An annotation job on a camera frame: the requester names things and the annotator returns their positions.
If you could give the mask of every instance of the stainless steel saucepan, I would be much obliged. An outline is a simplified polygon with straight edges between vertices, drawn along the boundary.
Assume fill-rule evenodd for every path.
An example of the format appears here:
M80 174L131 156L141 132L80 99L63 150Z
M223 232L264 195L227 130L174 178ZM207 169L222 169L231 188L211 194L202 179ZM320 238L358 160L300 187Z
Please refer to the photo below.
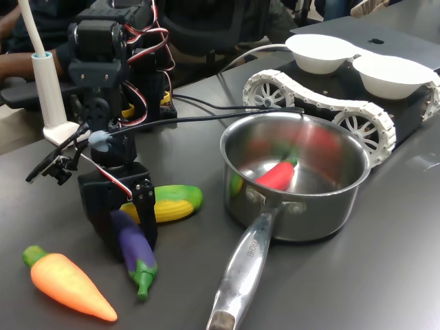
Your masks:
M256 291L271 237L302 242L337 232L370 173L370 160L347 130L296 113L243 118L226 129L220 148L225 206L248 228L220 281L207 330L236 330ZM298 163L286 191L255 183L292 152Z

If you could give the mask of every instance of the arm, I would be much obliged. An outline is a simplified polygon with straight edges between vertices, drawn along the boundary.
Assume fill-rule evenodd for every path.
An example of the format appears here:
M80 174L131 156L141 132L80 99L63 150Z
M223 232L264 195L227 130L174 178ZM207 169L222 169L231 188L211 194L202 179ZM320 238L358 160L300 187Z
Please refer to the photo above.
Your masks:
M56 73L58 77L64 75L63 68L56 55L56 50L50 51L54 57ZM22 77L34 79L34 68L32 67L32 53L16 53L0 55L0 81L9 77Z
M11 36L12 29L15 26L15 22L20 17L20 7L17 6L9 14L0 19L0 40Z

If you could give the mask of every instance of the white lamp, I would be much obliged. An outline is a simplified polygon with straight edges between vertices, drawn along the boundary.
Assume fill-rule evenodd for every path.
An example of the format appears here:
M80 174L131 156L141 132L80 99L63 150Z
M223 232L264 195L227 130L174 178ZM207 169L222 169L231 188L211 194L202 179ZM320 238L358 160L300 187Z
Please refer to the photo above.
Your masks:
M27 32L35 49L35 54L32 55L32 65L44 119L43 134L47 140L59 145L75 133L79 125L67 121L54 58L51 53L44 50L30 10L29 1L19 0L19 5Z

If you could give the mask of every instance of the red chili pepper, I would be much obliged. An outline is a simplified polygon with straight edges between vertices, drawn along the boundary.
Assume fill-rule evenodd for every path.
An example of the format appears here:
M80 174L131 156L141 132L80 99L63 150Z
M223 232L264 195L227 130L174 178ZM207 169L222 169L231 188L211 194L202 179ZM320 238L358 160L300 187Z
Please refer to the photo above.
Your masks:
M284 190L294 177L294 165L291 162L280 162L255 182L271 189Z

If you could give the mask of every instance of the purple eggplant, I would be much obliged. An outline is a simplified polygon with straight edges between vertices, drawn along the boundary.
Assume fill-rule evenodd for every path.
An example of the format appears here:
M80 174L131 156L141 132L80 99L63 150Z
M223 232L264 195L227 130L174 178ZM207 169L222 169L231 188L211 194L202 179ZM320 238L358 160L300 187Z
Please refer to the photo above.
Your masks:
M148 289L157 273L157 263L144 233L124 211L110 213L119 246L130 277L139 286L137 297L146 300Z

